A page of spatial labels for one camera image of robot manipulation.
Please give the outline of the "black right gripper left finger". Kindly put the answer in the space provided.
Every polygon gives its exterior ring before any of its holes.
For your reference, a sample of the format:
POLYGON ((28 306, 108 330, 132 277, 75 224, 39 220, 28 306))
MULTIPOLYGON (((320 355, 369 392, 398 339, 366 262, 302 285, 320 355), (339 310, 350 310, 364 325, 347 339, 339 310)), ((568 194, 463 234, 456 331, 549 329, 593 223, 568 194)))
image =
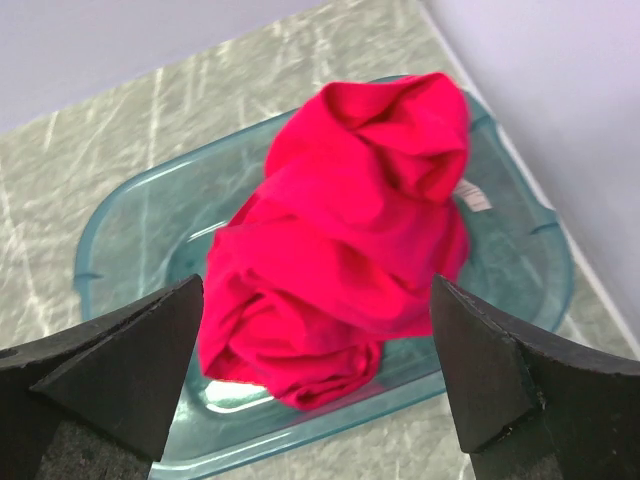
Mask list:
POLYGON ((164 453, 202 309, 202 279, 192 275, 2 350, 2 478, 147 478, 164 453))

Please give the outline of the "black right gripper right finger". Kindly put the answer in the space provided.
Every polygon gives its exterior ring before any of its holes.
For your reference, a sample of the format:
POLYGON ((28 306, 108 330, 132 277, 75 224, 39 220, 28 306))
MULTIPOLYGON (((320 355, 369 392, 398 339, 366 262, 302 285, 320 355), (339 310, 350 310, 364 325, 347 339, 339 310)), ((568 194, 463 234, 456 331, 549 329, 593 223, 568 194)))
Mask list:
POLYGON ((545 331, 441 276, 430 311, 477 478, 638 478, 638 361, 545 331))

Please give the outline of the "red t shirt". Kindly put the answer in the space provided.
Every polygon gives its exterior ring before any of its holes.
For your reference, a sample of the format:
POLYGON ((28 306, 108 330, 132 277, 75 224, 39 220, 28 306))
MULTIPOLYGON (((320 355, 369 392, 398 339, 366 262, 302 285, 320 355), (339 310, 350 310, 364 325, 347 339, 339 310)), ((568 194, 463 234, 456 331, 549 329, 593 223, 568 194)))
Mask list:
POLYGON ((470 251, 453 198, 469 126, 442 73, 332 82, 307 100, 215 233, 203 374, 311 410, 370 382, 386 342, 430 335, 432 280, 455 279, 470 251))

